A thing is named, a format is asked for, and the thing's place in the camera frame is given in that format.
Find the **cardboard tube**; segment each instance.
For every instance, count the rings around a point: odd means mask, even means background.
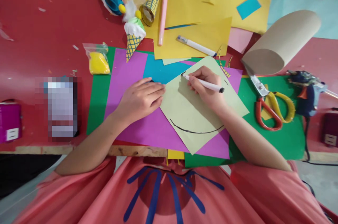
[[[243,56],[242,62],[255,74],[282,70],[319,30],[315,12],[300,10],[280,18]]]

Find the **hand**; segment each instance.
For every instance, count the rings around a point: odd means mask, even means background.
[[[197,78],[221,86],[221,77],[213,73],[206,66],[202,66],[197,71],[189,74],[188,86],[199,94],[204,103],[213,111],[226,106],[226,102],[222,93],[212,91],[204,87]]]
[[[151,77],[144,78],[129,87],[113,112],[127,126],[148,116],[161,105],[165,84],[148,82],[150,80]]]

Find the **white marker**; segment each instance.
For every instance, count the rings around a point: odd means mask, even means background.
[[[199,51],[201,51],[201,52],[203,52],[203,53],[205,53],[209,56],[212,56],[212,57],[217,56],[217,53],[214,52],[213,50],[210,50],[210,49],[208,49],[208,48],[206,48],[206,47],[204,47],[204,46],[202,46],[198,43],[195,43],[195,42],[193,42],[193,41],[191,41],[191,40],[189,40],[189,39],[187,39],[183,36],[178,36],[177,40],[180,41],[181,43],[184,43],[184,44],[186,44],[186,45],[188,45],[192,48],[195,48],[196,50],[199,50]]]
[[[186,78],[187,80],[189,80],[189,75],[183,75],[181,74],[181,76],[183,76],[184,78]],[[204,80],[200,80],[198,79],[198,81],[206,88],[209,88],[215,92],[219,92],[219,93],[223,93],[224,92],[224,88],[220,87],[219,85],[215,85],[213,83],[204,81]]]

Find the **scissors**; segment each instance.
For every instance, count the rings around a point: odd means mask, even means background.
[[[293,101],[287,97],[286,95],[279,93],[279,92],[271,92],[269,90],[266,89],[266,87],[263,85],[263,83],[258,79],[258,77],[252,72],[252,70],[244,65],[246,68],[246,71],[253,83],[253,85],[255,86],[255,89],[257,90],[259,96],[257,98],[257,102],[256,102],[256,111],[255,111],[255,115],[256,115],[256,119],[259,123],[259,125],[261,127],[263,127],[264,129],[268,130],[268,131],[278,131],[282,128],[283,123],[289,123],[293,120],[294,116],[295,116],[295,105],[293,103]],[[288,114],[286,116],[286,118],[284,119],[281,113],[281,110],[279,108],[276,96],[280,97],[281,99],[283,99],[287,105],[288,105]],[[264,101],[264,97],[267,97],[270,99],[272,107],[270,108],[266,102]],[[273,117],[273,119],[275,120],[275,126],[274,127],[268,127],[267,125],[265,125],[263,123],[262,120],[262,116],[261,116],[261,110],[262,110],[262,106],[263,108],[266,109],[266,111]]]

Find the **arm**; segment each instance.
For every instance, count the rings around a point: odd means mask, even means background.
[[[221,79],[218,75],[205,66],[189,75],[188,85],[191,90],[198,93],[205,104],[218,115],[236,146],[249,162],[257,166],[291,171],[288,163],[277,149],[240,117],[232,107],[228,106],[221,93],[205,88],[197,80],[199,78],[221,85]]]
[[[162,103],[165,85],[142,79],[124,93],[119,106],[55,169],[59,175],[89,172],[102,163],[116,137],[133,122],[144,118]]]

